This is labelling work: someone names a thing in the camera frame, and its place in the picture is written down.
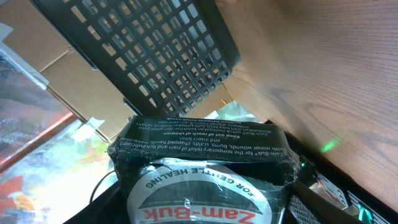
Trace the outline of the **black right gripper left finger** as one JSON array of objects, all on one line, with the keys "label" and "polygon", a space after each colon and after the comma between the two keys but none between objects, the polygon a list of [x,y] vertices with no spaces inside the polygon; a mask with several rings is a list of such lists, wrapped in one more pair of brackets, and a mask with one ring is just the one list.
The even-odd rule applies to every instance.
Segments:
[{"label": "black right gripper left finger", "polygon": [[119,182],[105,190],[64,224],[130,224]]}]

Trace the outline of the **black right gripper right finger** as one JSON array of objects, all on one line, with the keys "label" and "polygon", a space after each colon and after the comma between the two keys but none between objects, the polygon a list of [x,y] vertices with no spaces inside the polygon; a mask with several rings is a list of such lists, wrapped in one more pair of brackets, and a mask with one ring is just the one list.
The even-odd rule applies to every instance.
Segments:
[{"label": "black right gripper right finger", "polygon": [[291,220],[294,218],[300,224],[361,224],[357,218],[327,202],[301,182],[292,184],[287,210]]}]

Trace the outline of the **dark green round-logo packet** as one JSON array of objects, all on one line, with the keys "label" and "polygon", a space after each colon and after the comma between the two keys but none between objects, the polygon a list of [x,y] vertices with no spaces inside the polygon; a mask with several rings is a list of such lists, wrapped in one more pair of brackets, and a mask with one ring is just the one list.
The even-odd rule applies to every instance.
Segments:
[{"label": "dark green round-logo packet", "polygon": [[279,223],[299,170],[253,122],[136,116],[107,152],[131,223]]}]

